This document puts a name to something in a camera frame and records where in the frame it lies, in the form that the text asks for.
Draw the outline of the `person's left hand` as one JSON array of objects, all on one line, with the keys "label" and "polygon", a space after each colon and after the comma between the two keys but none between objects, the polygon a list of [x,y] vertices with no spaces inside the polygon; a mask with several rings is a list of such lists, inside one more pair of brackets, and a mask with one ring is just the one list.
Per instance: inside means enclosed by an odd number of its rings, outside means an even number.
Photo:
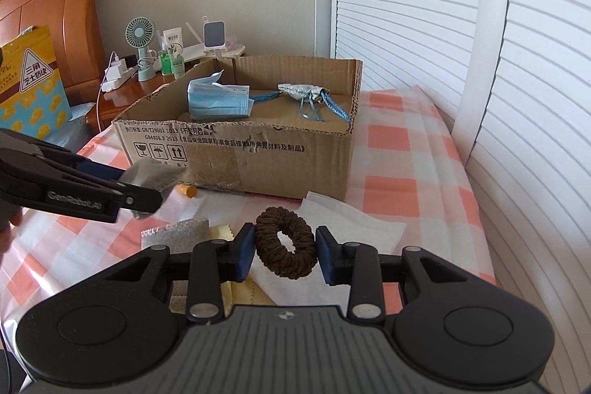
[{"label": "person's left hand", "polygon": [[4,256],[10,249],[12,243],[12,228],[18,227],[22,222],[22,208],[4,201],[1,202],[0,217],[0,253]]}]

